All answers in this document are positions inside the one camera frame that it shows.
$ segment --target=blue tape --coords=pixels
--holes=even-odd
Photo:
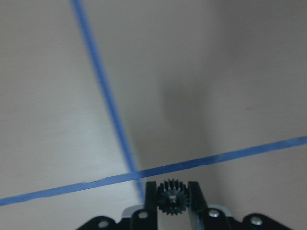
[[[131,148],[129,146],[128,139],[125,135],[125,131],[123,129],[123,125],[121,123],[121,119],[115,104],[115,100],[113,99],[112,92],[109,86],[109,83],[107,81],[107,77],[102,65],[101,58],[99,56],[99,52],[93,37],[93,33],[91,32],[91,27],[88,23],[88,20],[86,18],[85,10],[82,5],[81,0],[72,0],[72,4],[74,6],[75,14],[77,16],[77,19],[80,24],[81,31],[84,36],[84,41],[86,43],[90,59],[93,64],[93,68],[95,70],[99,86],[101,88],[102,94],[104,96],[104,99],[107,104],[107,108],[109,110],[113,126],[115,128],[122,152],[124,153],[124,157],[126,159],[126,162],[128,164],[129,170],[131,173],[134,173],[137,175],[137,167],[136,163],[133,160],[133,154],[131,152]],[[139,190],[140,197],[143,200],[144,199],[144,189],[141,182],[141,177],[139,176],[136,180],[136,186]]]
[[[143,178],[155,176],[155,175],[161,175],[165,173],[171,173],[171,172],[181,171],[185,169],[196,168],[196,167],[215,164],[219,162],[231,161],[231,160],[253,156],[257,154],[262,154],[266,152],[297,147],[297,146],[301,146],[305,144],[307,144],[307,136],[278,141],[278,142],[274,142],[270,144],[251,147],[248,149],[242,149],[242,150],[227,152],[227,153],[223,153],[219,155],[213,155],[210,157],[199,158],[199,159],[195,159],[191,161],[184,161],[184,162],[170,164],[166,166],[160,166],[160,167],[156,167],[152,169],[146,169],[146,170],[138,171],[135,173],[126,173],[126,174],[121,174],[117,176],[111,176],[111,177],[107,177],[107,178],[101,179],[99,181],[94,181],[91,183],[71,184],[71,185],[67,185],[63,187],[51,188],[51,189],[47,189],[43,191],[2,198],[0,199],[0,206],[20,203],[20,202],[24,202],[24,201],[28,201],[28,200],[32,200],[36,198],[57,196],[61,194],[67,194],[67,193],[77,192],[81,190],[97,188],[97,187],[101,187],[105,185],[137,180],[140,175]]]

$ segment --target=bolt head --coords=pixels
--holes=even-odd
[[[106,228],[108,225],[109,225],[109,222],[108,222],[108,221],[106,221],[106,220],[101,220],[101,221],[98,223],[98,228],[99,228],[99,229],[104,229],[104,228]]]
[[[146,219],[148,217],[148,213],[146,211],[142,211],[138,216],[140,219]]]
[[[171,203],[176,203],[177,197],[175,195],[170,195],[168,199]]]
[[[253,224],[253,225],[262,225],[262,220],[259,218],[259,217],[252,217],[250,219],[250,222]]]
[[[213,217],[213,218],[216,218],[216,217],[219,217],[220,216],[220,213],[218,210],[216,209],[210,209],[209,210],[209,216]]]

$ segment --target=gear teeth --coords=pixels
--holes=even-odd
[[[170,196],[176,196],[179,203],[170,203]],[[157,205],[162,212],[171,215],[178,215],[186,210],[189,205],[189,195],[187,187],[179,180],[168,179],[160,183],[157,188]]]
[[[168,181],[164,181],[164,185],[165,185],[165,190],[169,190],[169,183]]]
[[[173,180],[168,179],[168,183],[169,183],[170,189],[174,189],[174,187],[175,187],[175,180],[174,179]]]

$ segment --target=black gear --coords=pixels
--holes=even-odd
[[[170,180],[160,183],[157,189],[158,207],[167,214],[182,213],[189,205],[187,187],[179,180]]]

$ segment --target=white floor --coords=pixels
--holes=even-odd
[[[303,1],[84,0],[139,169],[306,135]],[[0,3],[0,198],[127,173],[70,1]],[[145,180],[304,229],[307,146]],[[0,207],[0,229],[76,229],[140,202],[124,182]],[[160,229],[187,216],[159,216]]]

